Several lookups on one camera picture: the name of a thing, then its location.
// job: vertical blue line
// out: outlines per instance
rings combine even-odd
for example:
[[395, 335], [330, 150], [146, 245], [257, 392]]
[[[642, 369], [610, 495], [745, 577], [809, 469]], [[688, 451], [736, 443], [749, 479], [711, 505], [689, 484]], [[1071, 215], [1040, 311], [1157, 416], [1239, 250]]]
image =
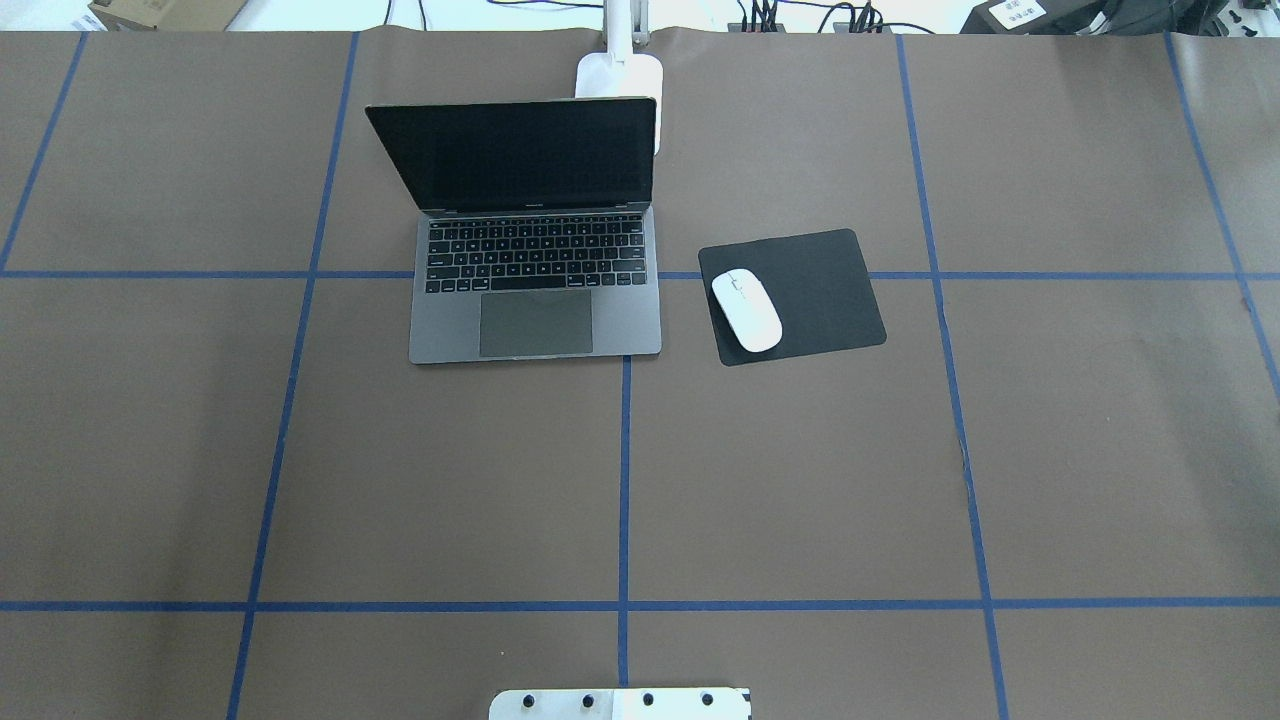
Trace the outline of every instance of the vertical blue line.
[[9, 254], [13, 243], [18, 240], [18, 228], [22, 225], [22, 215], [27, 211], [27, 202], [31, 200], [31, 191], [36, 187], [36, 178], [40, 176], [40, 167], [45, 164], [45, 152], [49, 151], [49, 142], [54, 138], [54, 128], [58, 127], [58, 118], [63, 114], [63, 105], [67, 102], [67, 94], [72, 90], [72, 79], [76, 78], [76, 69], [79, 67], [81, 55], [84, 54], [84, 42], [88, 33], [82, 32], [76, 44], [76, 54], [72, 55], [72, 64], [67, 68], [67, 77], [63, 78], [63, 88], [58, 92], [58, 101], [54, 102], [54, 113], [49, 115], [49, 124], [45, 126], [45, 135], [40, 138], [40, 147], [36, 149], [36, 159], [31, 163], [31, 172], [27, 173], [27, 184], [22, 188], [22, 197], [18, 208], [13, 211], [13, 222], [9, 223], [9, 234], [4, 238], [4, 247], [0, 249], [0, 270], [9, 263]]
[[333, 192], [333, 177], [338, 170], [338, 151], [342, 146], [342, 128], [347, 119], [347, 100], [351, 96], [351, 76], [356, 68], [356, 47], [360, 33], [351, 33], [351, 46], [347, 50], [347, 72], [342, 81], [342, 96], [338, 100], [338, 118], [334, 122], [333, 142], [329, 147], [329, 168], [325, 172], [324, 191], [320, 197], [320, 211], [316, 218], [315, 238], [311, 241], [311, 263], [307, 272], [306, 290], [302, 292], [302, 310], [298, 313], [298, 332], [293, 338], [293, 359], [289, 364], [289, 379], [284, 388], [284, 405], [280, 410], [280, 429], [275, 437], [275, 455], [271, 459], [271, 477], [266, 486], [266, 502], [262, 507], [262, 525], [257, 534], [257, 550], [253, 553], [253, 574], [248, 585], [248, 610], [244, 612], [244, 625], [241, 629], [239, 651], [236, 655], [236, 674], [232, 678], [230, 700], [227, 703], [227, 720], [236, 720], [239, 714], [241, 689], [244, 687], [244, 670], [248, 666], [248, 650], [253, 639], [253, 619], [257, 614], [257, 596], [262, 585], [262, 566], [266, 561], [266, 546], [271, 536], [271, 518], [275, 514], [275, 496], [280, 486], [280, 468], [284, 464], [284, 447], [289, 434], [289, 420], [293, 415], [293, 397], [298, 387], [298, 370], [302, 366], [302, 347], [307, 336], [307, 323], [311, 318], [311, 299], [316, 287], [316, 268], [320, 265], [320, 249], [324, 245], [325, 222], [329, 215], [329, 193]]
[[631, 683], [627, 669], [631, 602], [631, 356], [622, 356], [622, 438], [618, 469], [618, 687]]
[[1187, 86], [1183, 85], [1183, 72], [1178, 65], [1178, 53], [1174, 50], [1174, 37], [1167, 32], [1165, 33], [1165, 51], [1169, 53], [1169, 67], [1174, 73], [1174, 85], [1178, 86], [1178, 101], [1183, 106], [1183, 119], [1187, 122], [1187, 132], [1190, 135], [1192, 147], [1196, 150], [1196, 161], [1199, 163], [1201, 174], [1204, 176], [1204, 187], [1208, 190], [1208, 197], [1213, 202], [1213, 214], [1217, 215], [1217, 227], [1222, 231], [1222, 242], [1226, 243], [1226, 252], [1231, 256], [1235, 282], [1240, 286], [1240, 295], [1249, 309], [1253, 334], [1262, 347], [1262, 361], [1266, 363], [1267, 374], [1271, 375], [1271, 389], [1275, 392], [1276, 400], [1280, 400], [1280, 372], [1276, 369], [1275, 356], [1271, 355], [1271, 343], [1267, 342], [1267, 333], [1262, 327], [1258, 306], [1253, 301], [1249, 279], [1244, 274], [1244, 264], [1240, 261], [1240, 254], [1235, 247], [1235, 238], [1231, 236], [1231, 225], [1226, 222], [1226, 210], [1222, 209], [1222, 199], [1217, 193], [1217, 183], [1213, 182], [1213, 173], [1208, 168], [1208, 158], [1204, 155], [1204, 146], [1201, 145], [1199, 131], [1196, 129], [1196, 118], [1192, 117], [1192, 105], [1187, 99]]
[[924, 161], [920, 156], [920, 136], [915, 126], [915, 106], [911, 101], [911, 78], [906, 65], [906, 47], [902, 36], [897, 41], [897, 65], [902, 79], [902, 101], [906, 106], [906, 129], [911, 140], [911, 161], [915, 165], [915, 190], [920, 200], [920, 219], [924, 223], [924, 243], [929, 251], [929, 274], [933, 279], [933, 302], [942, 334], [942, 359], [947, 369], [947, 387], [951, 392], [951, 415], [960, 441], [964, 462], [964, 483], [969, 495], [969, 532], [973, 536], [973, 556], [978, 565], [978, 587], [982, 592], [982, 615], [987, 625], [987, 651], [991, 655], [991, 676], [996, 691], [996, 710], [1000, 720], [1009, 720], [1009, 701], [1005, 694], [1005, 671], [1000, 661], [1000, 638], [996, 634], [996, 610], [991, 601], [991, 580], [987, 577], [987, 551], [982, 542], [982, 520], [978, 515], [978, 492], [973, 483], [973, 465], [969, 462], [969, 437], [964, 427], [964, 409], [960, 405], [960, 386], [956, 380], [955, 356], [951, 352], [951, 328], [947, 327], [946, 300], [942, 295], [942, 275], [938, 269], [938, 250], [933, 240], [933, 218], [924, 182]]

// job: white mouse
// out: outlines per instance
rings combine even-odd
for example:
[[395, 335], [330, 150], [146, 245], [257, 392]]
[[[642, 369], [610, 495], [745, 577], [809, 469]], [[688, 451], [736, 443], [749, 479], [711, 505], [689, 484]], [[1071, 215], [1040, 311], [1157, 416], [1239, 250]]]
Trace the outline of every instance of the white mouse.
[[712, 292], [749, 352], [764, 352], [782, 340], [782, 320], [755, 273], [744, 268], [721, 273], [712, 281]]

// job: gray laptop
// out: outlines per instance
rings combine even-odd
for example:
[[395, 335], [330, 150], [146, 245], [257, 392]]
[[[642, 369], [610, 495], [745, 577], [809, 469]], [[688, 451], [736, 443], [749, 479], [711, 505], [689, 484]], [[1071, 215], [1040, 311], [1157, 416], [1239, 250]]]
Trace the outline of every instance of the gray laptop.
[[662, 348], [648, 97], [369, 106], [421, 210], [412, 363]]

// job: spacebar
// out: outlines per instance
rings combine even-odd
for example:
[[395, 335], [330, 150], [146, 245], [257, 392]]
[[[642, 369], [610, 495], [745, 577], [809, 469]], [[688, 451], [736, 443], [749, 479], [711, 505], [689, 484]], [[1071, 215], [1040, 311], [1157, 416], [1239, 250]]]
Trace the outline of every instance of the spacebar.
[[540, 290], [544, 287], [564, 287], [564, 275], [541, 275], [531, 278], [492, 278], [490, 290]]

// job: laptop screen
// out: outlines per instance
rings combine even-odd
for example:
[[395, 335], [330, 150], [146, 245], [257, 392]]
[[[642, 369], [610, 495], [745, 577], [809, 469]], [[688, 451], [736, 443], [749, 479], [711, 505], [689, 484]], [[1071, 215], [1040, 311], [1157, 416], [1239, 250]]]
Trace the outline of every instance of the laptop screen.
[[653, 199], [650, 97], [365, 108], [420, 210]]

